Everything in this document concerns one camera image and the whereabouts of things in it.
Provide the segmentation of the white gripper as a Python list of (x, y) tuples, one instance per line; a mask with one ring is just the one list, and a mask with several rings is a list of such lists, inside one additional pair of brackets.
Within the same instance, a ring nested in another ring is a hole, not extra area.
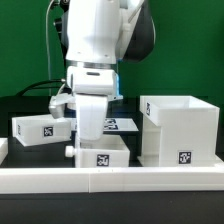
[(101, 138), (114, 78), (112, 69), (68, 67), (67, 84), (75, 96), (77, 133), (81, 142)]

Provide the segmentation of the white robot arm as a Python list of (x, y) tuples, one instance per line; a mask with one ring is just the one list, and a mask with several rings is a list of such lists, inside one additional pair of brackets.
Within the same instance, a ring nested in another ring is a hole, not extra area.
[(67, 84), (75, 96), (77, 135), (101, 138), (108, 99), (116, 94), (119, 61), (141, 61), (155, 45), (147, 0), (70, 0)]

